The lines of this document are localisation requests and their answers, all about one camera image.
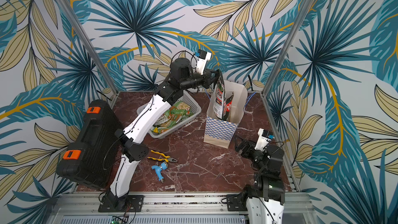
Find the checkered paper bag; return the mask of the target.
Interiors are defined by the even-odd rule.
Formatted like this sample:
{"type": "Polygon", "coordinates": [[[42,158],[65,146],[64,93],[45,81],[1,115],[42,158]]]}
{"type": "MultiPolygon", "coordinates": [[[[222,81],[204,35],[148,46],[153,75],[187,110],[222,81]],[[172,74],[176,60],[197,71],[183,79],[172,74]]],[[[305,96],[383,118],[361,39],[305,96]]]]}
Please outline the checkered paper bag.
{"type": "Polygon", "coordinates": [[[237,130],[244,116],[248,91],[242,84],[225,81],[224,85],[226,96],[234,96],[229,113],[229,120],[221,120],[217,118],[216,114],[214,113],[216,92],[213,92],[207,110],[204,143],[212,144],[222,148],[228,148],[232,141],[233,135],[235,134],[235,131],[237,130]]]}

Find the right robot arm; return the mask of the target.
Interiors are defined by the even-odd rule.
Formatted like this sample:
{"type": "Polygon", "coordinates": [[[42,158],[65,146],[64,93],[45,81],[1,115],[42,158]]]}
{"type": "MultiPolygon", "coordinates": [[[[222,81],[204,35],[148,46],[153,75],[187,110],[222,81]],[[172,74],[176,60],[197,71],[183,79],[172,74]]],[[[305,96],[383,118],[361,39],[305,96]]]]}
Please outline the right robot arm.
{"type": "Polygon", "coordinates": [[[280,174],[285,152],[275,144],[255,149],[255,142],[236,137],[242,158],[251,161],[254,184],[246,185],[237,195],[237,205],[248,212],[250,224],[281,224],[285,209],[285,184],[280,174]]]}

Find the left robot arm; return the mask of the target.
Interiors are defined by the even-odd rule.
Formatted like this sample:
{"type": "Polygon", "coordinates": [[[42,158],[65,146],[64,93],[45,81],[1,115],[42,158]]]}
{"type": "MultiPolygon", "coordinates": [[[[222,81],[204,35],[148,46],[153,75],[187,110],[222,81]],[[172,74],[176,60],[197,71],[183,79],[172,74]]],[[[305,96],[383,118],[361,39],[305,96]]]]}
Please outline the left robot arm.
{"type": "Polygon", "coordinates": [[[131,179],[139,162],[146,158],[149,148],[142,144],[145,135],[155,122],[183,96],[185,90],[197,87],[208,89],[216,84],[221,72],[206,67],[210,53],[197,52],[197,63],[191,66],[187,58],[178,58],[170,64],[170,72],[137,118],[123,130],[115,133],[122,145],[121,161],[110,189],[102,199],[102,206],[112,212],[132,208],[128,200],[131,179]]]}

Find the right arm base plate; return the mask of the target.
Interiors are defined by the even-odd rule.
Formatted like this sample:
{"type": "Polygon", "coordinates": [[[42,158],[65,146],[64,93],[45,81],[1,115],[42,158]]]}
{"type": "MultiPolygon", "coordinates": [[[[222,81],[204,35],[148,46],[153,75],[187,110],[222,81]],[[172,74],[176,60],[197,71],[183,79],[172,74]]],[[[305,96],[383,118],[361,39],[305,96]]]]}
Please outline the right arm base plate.
{"type": "Polygon", "coordinates": [[[242,194],[234,194],[226,196],[226,204],[229,212],[243,212],[247,211],[247,198],[242,194]]]}

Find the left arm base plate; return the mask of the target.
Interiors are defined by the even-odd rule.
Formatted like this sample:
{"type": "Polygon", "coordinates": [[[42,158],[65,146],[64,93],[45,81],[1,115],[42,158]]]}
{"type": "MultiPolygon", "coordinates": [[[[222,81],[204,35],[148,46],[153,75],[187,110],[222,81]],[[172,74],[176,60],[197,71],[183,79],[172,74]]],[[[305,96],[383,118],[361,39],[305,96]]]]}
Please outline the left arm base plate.
{"type": "Polygon", "coordinates": [[[144,195],[125,195],[117,198],[112,194],[103,196],[99,213],[119,213],[119,212],[141,212],[144,202],[144,195]]]}

